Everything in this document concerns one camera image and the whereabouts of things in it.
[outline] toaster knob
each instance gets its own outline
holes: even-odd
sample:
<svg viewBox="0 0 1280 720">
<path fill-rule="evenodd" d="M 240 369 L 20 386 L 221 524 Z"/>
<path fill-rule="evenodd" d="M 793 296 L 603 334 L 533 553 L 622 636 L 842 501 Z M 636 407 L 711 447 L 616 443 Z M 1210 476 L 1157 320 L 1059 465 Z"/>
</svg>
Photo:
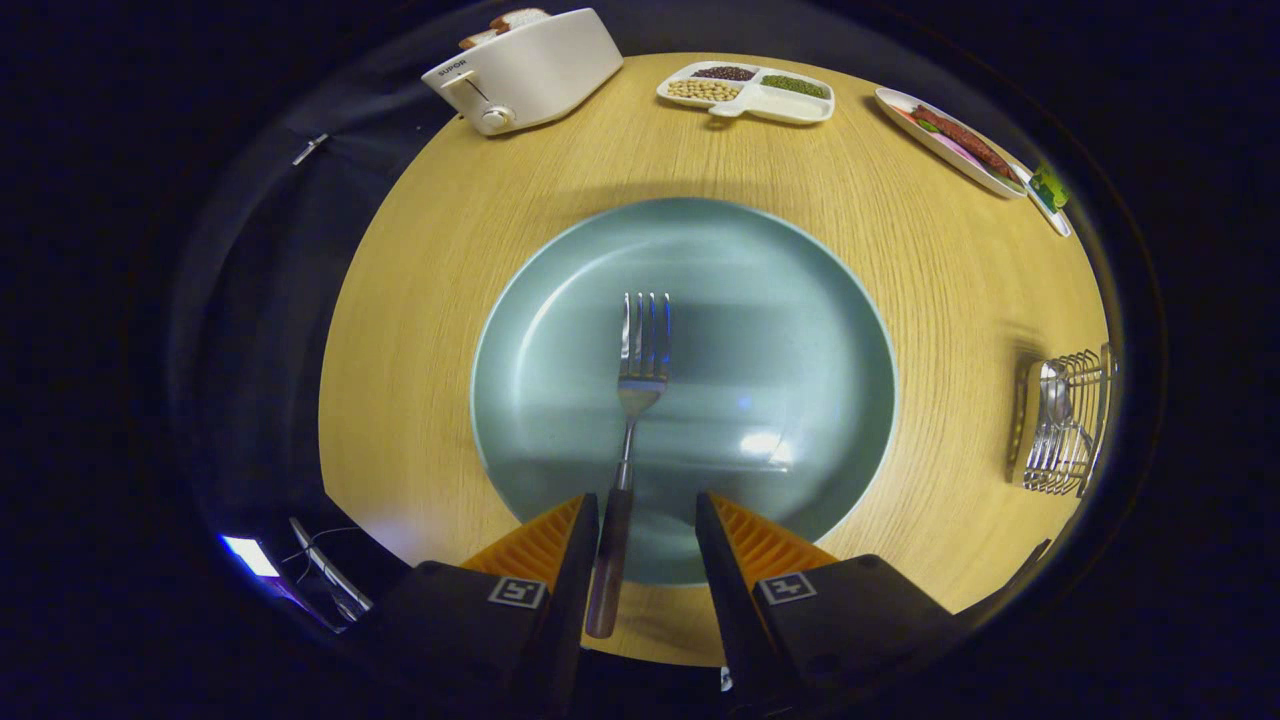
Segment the toaster knob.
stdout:
<svg viewBox="0 0 1280 720">
<path fill-rule="evenodd" d="M 480 122 L 484 123 L 485 127 L 493 129 L 502 129 L 507 127 L 508 123 L 511 123 L 511 118 L 512 118 L 511 108 L 494 105 L 493 108 L 485 110 L 483 115 L 480 115 Z"/>
</svg>

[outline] wire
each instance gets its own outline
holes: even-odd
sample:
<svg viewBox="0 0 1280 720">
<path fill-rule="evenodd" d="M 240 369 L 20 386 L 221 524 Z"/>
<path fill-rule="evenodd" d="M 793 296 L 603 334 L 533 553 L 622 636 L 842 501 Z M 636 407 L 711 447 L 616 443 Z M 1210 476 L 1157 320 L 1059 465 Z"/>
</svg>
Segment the wire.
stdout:
<svg viewBox="0 0 1280 720">
<path fill-rule="evenodd" d="M 288 562 L 289 560 L 293 560 L 294 557 L 301 557 L 301 556 L 302 556 L 302 555 L 305 555 L 305 553 L 306 553 L 306 552 L 307 552 L 308 550 L 311 550 L 312 547 L 315 547 L 315 546 L 316 546 L 316 541 L 317 541 L 317 539 L 320 539 L 320 538 L 321 538 L 321 537 L 324 537 L 324 536 L 328 536 L 329 533 L 340 533 L 340 532 L 343 532 L 343 530 L 358 530 L 358 529 L 360 529 L 358 527 L 356 527 L 356 525 L 352 525 L 352 527 L 349 527 L 349 528 L 334 528 L 334 529 L 332 529 L 332 530 L 324 530 L 324 532 L 320 532 L 320 533 L 316 533 L 316 534 L 311 536 L 311 543 L 310 543 L 310 544 L 307 544 L 307 546 L 306 546 L 306 547 L 303 547 L 302 550 L 300 550 L 300 551 L 294 552 L 293 555 L 291 555 L 291 556 L 285 557 L 284 560 L 280 560 L 280 562 Z"/>
<path fill-rule="evenodd" d="M 307 577 L 307 573 L 310 573 L 310 571 L 311 571 L 311 565 L 314 565 L 314 562 L 311 561 L 311 556 L 308 555 L 308 556 L 307 556 L 307 569 L 306 569 L 306 570 L 303 570 L 301 575 L 298 575 L 298 579 L 297 579 L 297 580 L 293 580 L 293 584 L 294 584 L 294 585 L 301 585 L 301 584 L 302 584 L 302 578 L 306 578 L 306 577 Z"/>
</svg>

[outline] wooden table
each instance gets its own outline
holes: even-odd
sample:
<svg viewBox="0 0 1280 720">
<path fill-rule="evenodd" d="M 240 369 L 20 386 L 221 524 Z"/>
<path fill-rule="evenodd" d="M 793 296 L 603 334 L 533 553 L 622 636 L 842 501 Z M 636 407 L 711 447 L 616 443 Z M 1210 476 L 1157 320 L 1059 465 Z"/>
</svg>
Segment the wooden table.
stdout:
<svg viewBox="0 0 1280 720">
<path fill-rule="evenodd" d="M 831 120 L 716 120 L 654 88 L 728 59 L 809 74 Z M 759 208 L 806 229 L 861 278 L 900 375 L 893 446 L 856 511 L 820 546 L 874 552 L 948 610 L 1005 583 L 1055 538 L 1074 496 L 1009 482 L 1020 361 L 1107 340 L 1076 238 L 1028 200 L 1001 200 L 895 127 L 876 85 L 745 55 L 628 58 L 567 118 L 497 138 L 454 118 L 370 223 L 334 311 L 320 383 L 325 489 L 406 562 L 461 562 L 518 525 L 481 468 L 468 383 L 480 331 L 513 273 L 596 213 L 654 197 Z M 584 644 L 719 665 L 705 588 L 627 583 L 618 628 Z"/>
</svg>

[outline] fork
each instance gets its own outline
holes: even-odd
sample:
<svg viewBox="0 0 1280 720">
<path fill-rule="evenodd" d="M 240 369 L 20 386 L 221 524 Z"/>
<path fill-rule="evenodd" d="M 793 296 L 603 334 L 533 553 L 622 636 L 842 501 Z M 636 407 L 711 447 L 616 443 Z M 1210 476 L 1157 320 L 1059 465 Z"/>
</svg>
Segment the fork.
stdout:
<svg viewBox="0 0 1280 720">
<path fill-rule="evenodd" d="M 622 460 L 609 489 L 609 503 L 604 510 L 600 546 L 595 556 L 595 580 L 586 611 L 586 634 L 607 638 L 613 634 L 618 615 L 618 594 L 622 592 L 622 566 L 627 557 L 627 533 L 631 530 L 631 441 L 636 423 L 645 410 L 653 407 L 667 391 L 671 377 L 671 297 L 664 292 L 658 299 L 637 292 L 635 304 L 631 293 L 622 295 L 622 360 L 618 365 L 618 401 L 627 416 L 626 434 L 622 437 Z"/>
</svg>

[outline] fork handle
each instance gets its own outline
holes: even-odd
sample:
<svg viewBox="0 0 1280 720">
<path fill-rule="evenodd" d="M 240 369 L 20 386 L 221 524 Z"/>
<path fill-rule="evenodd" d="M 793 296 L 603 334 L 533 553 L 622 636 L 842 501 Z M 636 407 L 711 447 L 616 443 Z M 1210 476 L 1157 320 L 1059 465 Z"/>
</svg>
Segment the fork handle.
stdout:
<svg viewBox="0 0 1280 720">
<path fill-rule="evenodd" d="M 604 509 L 604 527 L 600 547 L 595 555 L 595 579 L 591 582 L 591 601 L 586 610 L 586 634 L 607 638 L 613 634 L 618 618 L 618 596 L 622 594 L 622 566 L 627 559 L 627 533 L 631 530 L 630 489 L 609 491 L 609 503 Z"/>
</svg>

